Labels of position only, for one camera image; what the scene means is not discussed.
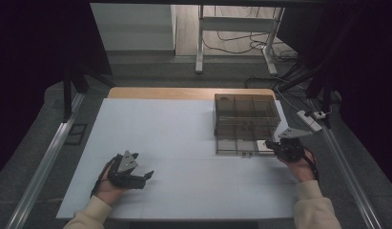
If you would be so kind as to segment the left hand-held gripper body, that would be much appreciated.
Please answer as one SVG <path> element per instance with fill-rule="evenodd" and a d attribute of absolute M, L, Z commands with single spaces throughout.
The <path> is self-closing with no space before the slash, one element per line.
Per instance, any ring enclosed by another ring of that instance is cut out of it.
<path fill-rule="evenodd" d="M 123 155 L 117 155 L 112 159 L 112 165 L 108 173 L 108 180 L 116 187 L 126 189 L 143 189 L 146 181 L 144 176 L 133 176 L 132 171 L 138 166 L 136 159 L 129 151 Z"/>

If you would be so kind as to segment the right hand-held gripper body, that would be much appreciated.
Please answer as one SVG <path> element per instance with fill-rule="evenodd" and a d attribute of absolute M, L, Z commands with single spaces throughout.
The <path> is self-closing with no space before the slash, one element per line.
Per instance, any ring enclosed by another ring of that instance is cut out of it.
<path fill-rule="evenodd" d="M 275 154 L 287 162 L 300 160 L 305 152 L 299 138 L 311 134 L 312 132 L 287 128 L 279 134 L 279 142 L 276 143 L 276 149 L 274 150 Z"/>

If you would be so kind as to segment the brown transparent drawer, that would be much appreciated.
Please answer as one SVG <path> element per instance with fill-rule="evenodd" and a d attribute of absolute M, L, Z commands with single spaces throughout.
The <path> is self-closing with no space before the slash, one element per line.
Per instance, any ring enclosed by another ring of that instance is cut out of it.
<path fill-rule="evenodd" d="M 220 120 L 216 123 L 216 154 L 220 156 L 260 156 L 258 140 L 273 141 L 277 122 L 243 119 Z"/>

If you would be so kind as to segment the brown transparent storage box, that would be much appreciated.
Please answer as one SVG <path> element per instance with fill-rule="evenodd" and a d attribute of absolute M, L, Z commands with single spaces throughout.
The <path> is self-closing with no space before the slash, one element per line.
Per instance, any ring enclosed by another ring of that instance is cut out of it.
<path fill-rule="evenodd" d="M 280 123 L 271 95 L 215 94 L 214 114 L 219 139 L 272 139 Z"/>

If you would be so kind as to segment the person's right hand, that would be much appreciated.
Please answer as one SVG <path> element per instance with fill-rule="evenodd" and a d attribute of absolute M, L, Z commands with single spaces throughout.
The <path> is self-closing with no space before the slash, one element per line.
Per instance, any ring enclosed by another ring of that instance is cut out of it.
<path fill-rule="evenodd" d="M 311 166 L 303 158 L 297 162 L 288 162 L 281 157 L 278 157 L 278 160 L 284 163 L 290 169 L 292 175 L 299 182 L 315 180 L 315 175 L 311 169 Z"/>

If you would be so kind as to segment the person's left hand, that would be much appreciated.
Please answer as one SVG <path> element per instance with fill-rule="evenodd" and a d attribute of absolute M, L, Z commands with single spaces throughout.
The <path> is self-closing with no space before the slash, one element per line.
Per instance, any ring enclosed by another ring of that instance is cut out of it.
<path fill-rule="evenodd" d="M 96 189 L 93 191 L 93 195 L 101 199 L 109 206 L 113 206 L 117 200 L 126 192 L 125 188 L 120 188 L 112 185 L 108 180 L 108 173 L 111 164 L 107 163 L 103 171 L 100 173 L 100 178 L 97 181 Z"/>

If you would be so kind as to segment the white power strip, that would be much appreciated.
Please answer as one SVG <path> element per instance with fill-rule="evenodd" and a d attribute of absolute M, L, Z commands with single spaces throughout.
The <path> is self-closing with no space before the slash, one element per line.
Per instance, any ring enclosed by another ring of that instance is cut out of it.
<path fill-rule="evenodd" d="M 308 113 L 304 110 L 300 110 L 297 112 L 297 116 L 313 131 L 319 132 L 322 130 L 322 127 L 319 123 Z"/>

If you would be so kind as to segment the white table cover sheet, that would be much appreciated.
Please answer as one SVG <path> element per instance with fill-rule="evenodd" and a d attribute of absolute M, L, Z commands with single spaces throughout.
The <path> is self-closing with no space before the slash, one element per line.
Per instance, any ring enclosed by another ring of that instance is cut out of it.
<path fill-rule="evenodd" d="M 135 173 L 152 172 L 113 208 L 114 219 L 281 219 L 294 215 L 296 180 L 274 157 L 219 156 L 211 100 L 104 99 L 58 210 L 69 219 L 112 157 L 138 155 Z"/>

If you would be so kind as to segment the wooden table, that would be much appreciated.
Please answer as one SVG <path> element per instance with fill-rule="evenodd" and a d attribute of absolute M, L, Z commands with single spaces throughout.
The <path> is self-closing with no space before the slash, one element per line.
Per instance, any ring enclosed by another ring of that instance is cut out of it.
<path fill-rule="evenodd" d="M 270 89 L 114 87 L 108 98 L 214 100 L 215 94 L 262 94 L 276 98 Z"/>

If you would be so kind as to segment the black metal stand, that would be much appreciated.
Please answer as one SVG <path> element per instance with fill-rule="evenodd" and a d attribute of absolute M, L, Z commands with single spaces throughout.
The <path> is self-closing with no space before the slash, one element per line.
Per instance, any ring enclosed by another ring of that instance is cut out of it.
<path fill-rule="evenodd" d="M 105 76 L 81 63 L 68 64 L 63 76 L 64 122 L 68 122 L 72 117 L 72 86 L 74 86 L 76 91 L 80 94 L 86 93 L 90 88 L 85 75 L 91 76 L 109 88 L 115 86 L 115 84 Z"/>
<path fill-rule="evenodd" d="M 310 79 L 308 88 L 305 91 L 305 96 L 307 98 L 316 98 L 319 93 L 322 93 L 321 109 L 325 112 L 324 124 L 328 129 L 331 128 L 329 123 L 332 89 L 331 65 L 337 59 L 337 52 L 340 50 L 343 40 L 351 30 L 357 17 L 358 14 L 356 12 L 349 12 L 338 24 L 338 30 L 335 31 L 334 38 L 330 41 L 328 48 L 321 56 L 321 61 L 318 65 L 297 79 L 277 87 L 279 93 L 285 93 L 289 89 L 296 87 L 299 83 Z"/>

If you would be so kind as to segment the white panel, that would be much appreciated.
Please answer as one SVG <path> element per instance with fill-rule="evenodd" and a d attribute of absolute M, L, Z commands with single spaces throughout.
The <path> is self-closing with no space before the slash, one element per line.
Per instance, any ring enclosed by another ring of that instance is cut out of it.
<path fill-rule="evenodd" d="M 173 5 L 91 3 L 107 51 L 173 51 Z"/>

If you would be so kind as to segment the aluminium rail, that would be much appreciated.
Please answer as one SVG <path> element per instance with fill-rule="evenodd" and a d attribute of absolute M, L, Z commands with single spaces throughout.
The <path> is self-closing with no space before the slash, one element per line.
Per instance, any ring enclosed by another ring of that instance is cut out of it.
<path fill-rule="evenodd" d="M 47 180 L 47 177 L 50 174 L 52 166 L 68 136 L 68 132 L 72 128 L 84 98 L 84 94 L 77 94 L 74 97 L 72 101 L 72 114 L 70 118 L 59 125 L 52 142 L 50 143 L 46 153 L 35 170 L 35 173 L 32 176 L 29 185 L 27 186 L 27 189 L 18 202 L 18 205 L 14 209 L 5 229 L 23 228 L 26 220 L 30 215 L 32 207 L 37 201 L 37 198 Z"/>
<path fill-rule="evenodd" d="M 328 147 L 331 149 L 333 157 L 340 169 L 340 173 L 354 198 L 356 205 L 359 208 L 362 219 L 364 220 L 368 229 L 383 229 L 380 220 L 373 208 L 367 194 L 362 189 L 360 183 L 357 180 L 355 173 L 353 172 L 347 158 L 344 155 L 344 151 L 339 145 L 335 135 L 330 129 L 324 128 L 322 134 L 326 140 Z"/>

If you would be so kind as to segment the white desk frame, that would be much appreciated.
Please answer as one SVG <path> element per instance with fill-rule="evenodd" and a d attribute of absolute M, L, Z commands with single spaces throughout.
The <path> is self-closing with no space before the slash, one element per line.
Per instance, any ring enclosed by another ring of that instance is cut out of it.
<path fill-rule="evenodd" d="M 274 39 L 277 35 L 283 8 L 279 8 L 272 19 L 268 18 L 236 18 L 236 17 L 215 17 L 204 16 L 204 6 L 198 6 L 198 39 L 196 52 L 196 73 L 203 72 L 203 33 L 205 31 L 236 31 L 236 32 L 267 32 L 268 39 L 261 48 L 268 72 L 277 75 L 271 50 Z"/>

